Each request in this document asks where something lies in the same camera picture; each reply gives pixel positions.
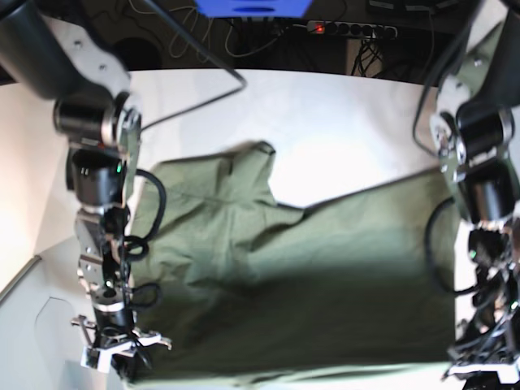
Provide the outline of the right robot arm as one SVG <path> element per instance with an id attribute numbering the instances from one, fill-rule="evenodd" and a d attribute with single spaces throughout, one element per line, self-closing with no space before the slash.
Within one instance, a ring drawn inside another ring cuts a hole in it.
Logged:
<path id="1" fill-rule="evenodd" d="M 43 15 L 34 1 L 2 2 L 1 65 L 54 103 L 54 129 L 67 139 L 67 188 L 80 204 L 77 274 L 95 315 L 72 320 L 84 334 L 81 363 L 106 373 L 146 361 L 147 347 L 171 342 L 136 325 L 146 304 L 134 298 L 131 265 L 148 254 L 158 223 L 142 237 L 125 232 L 134 179 L 145 175 L 137 167 L 141 102 L 130 75 L 86 27 Z"/>

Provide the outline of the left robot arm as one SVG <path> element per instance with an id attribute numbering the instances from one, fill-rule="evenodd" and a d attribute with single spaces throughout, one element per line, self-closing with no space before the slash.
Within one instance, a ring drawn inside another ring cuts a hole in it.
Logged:
<path id="1" fill-rule="evenodd" d="M 519 170 L 510 154 L 519 135 L 519 4 L 503 6 L 504 15 L 476 37 L 485 4 L 472 2 L 422 87 L 424 93 L 437 88 L 426 152 L 439 162 L 450 192 L 427 220 L 423 248 L 438 288 L 471 299 L 473 314 L 448 347 L 444 373 L 467 389 L 519 386 Z M 445 283 L 431 242 L 436 220 L 450 206 L 469 228 L 474 283 L 463 289 Z"/>

